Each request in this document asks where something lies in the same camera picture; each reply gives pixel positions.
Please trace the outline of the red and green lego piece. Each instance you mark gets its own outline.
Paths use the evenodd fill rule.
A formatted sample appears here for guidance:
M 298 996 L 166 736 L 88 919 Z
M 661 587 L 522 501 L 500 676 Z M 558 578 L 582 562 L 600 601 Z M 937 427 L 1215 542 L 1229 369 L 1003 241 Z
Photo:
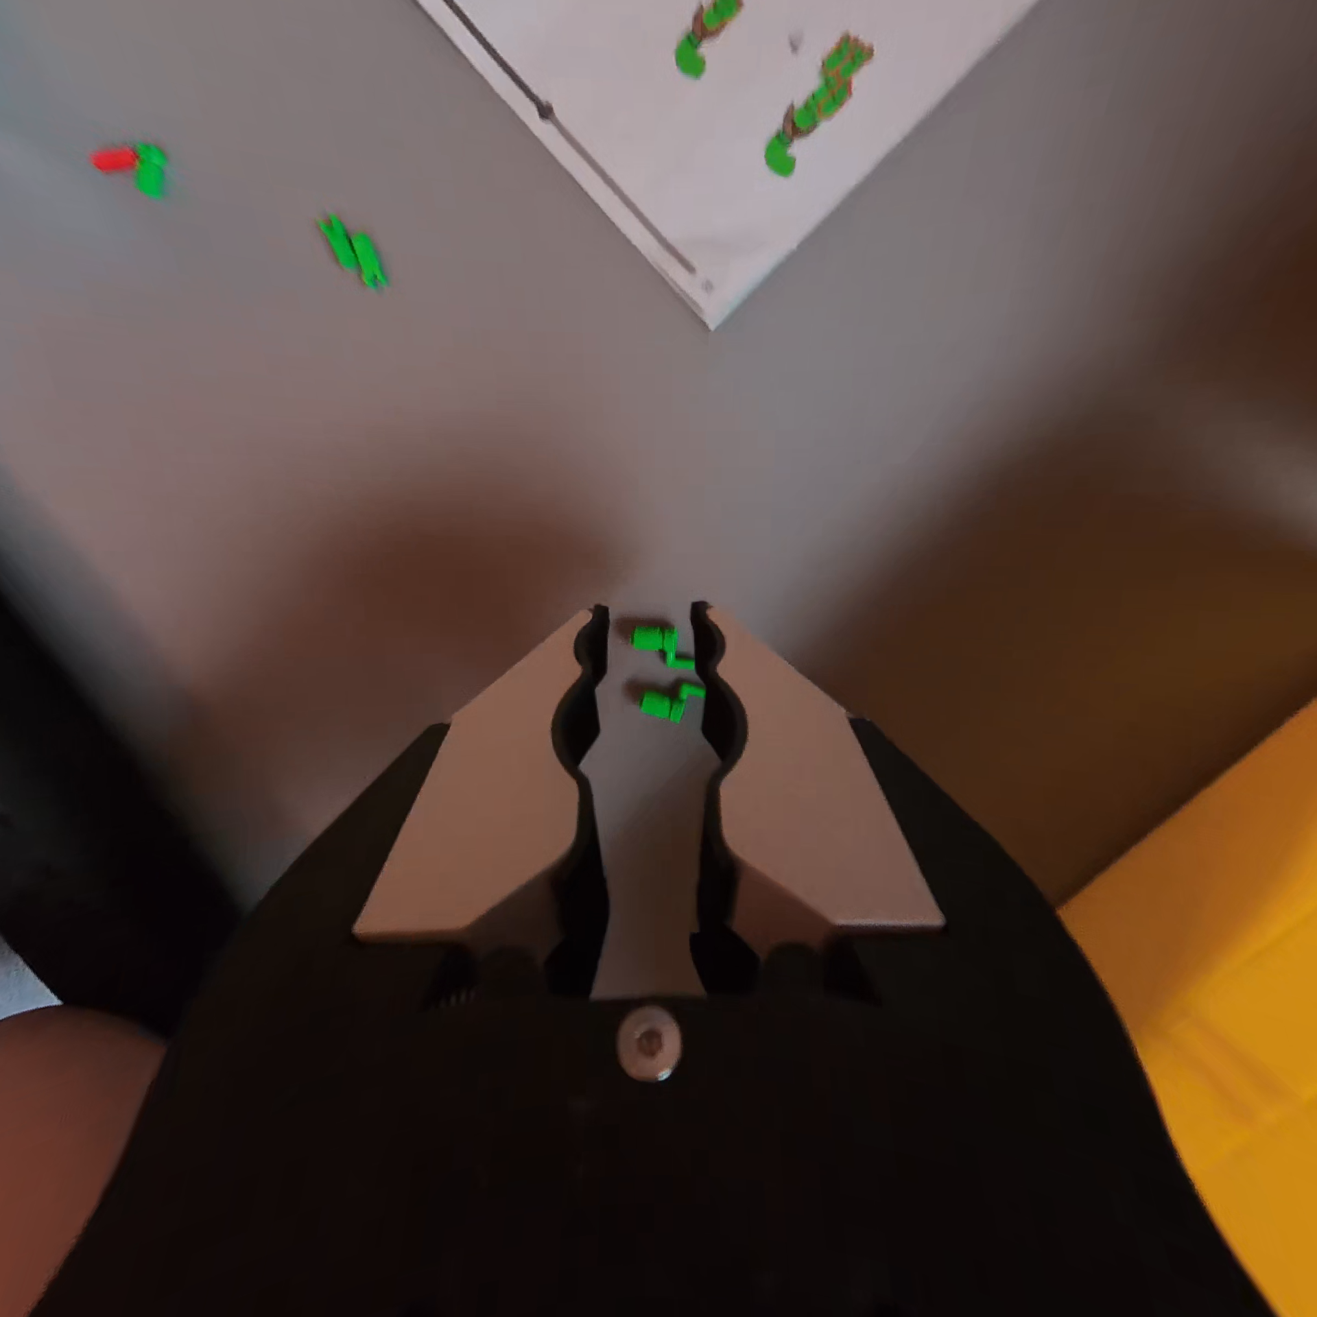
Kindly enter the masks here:
M 171 189 L 171 159 L 155 143 L 116 143 L 91 151 L 88 162 L 102 176 L 128 176 L 149 200 L 161 201 Z

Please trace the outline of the lego instruction booklet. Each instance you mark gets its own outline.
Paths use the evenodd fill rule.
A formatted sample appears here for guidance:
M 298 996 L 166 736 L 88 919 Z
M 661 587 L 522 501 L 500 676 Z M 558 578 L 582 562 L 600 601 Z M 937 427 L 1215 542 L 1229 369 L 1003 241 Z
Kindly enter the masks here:
M 1033 2 L 420 2 L 720 328 Z

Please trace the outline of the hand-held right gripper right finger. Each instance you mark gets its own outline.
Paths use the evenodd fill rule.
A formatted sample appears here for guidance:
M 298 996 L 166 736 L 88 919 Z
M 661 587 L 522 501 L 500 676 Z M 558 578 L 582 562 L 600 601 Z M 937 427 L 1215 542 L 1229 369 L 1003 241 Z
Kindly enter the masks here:
M 933 935 L 945 915 L 847 709 L 726 609 L 690 611 L 702 805 L 690 959 L 710 996 L 754 992 L 771 956 Z

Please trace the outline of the yellow stacked storage bins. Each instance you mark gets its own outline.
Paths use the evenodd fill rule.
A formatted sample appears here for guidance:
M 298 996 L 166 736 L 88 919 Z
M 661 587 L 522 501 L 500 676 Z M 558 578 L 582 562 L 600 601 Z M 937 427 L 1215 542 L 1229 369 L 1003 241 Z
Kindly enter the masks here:
M 1060 916 L 1234 1255 L 1276 1315 L 1314 1316 L 1315 705 Z

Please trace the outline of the flat green lego leaf piece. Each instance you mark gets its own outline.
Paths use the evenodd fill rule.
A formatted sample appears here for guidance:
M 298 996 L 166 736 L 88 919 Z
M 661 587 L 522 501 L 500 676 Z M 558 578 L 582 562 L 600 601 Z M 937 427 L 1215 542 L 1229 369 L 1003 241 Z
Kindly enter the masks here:
M 390 286 L 384 263 L 368 234 L 351 231 L 335 214 L 318 219 L 317 230 L 340 270 L 357 277 L 360 284 L 371 291 Z

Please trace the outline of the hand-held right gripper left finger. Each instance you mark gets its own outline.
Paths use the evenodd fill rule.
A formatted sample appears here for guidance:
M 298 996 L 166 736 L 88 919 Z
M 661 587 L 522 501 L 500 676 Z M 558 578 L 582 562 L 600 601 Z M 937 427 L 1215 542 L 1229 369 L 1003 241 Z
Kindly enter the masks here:
M 600 733 L 610 612 L 572 615 L 442 733 L 353 934 L 362 945 L 514 951 L 586 999 L 610 899 L 582 764 Z

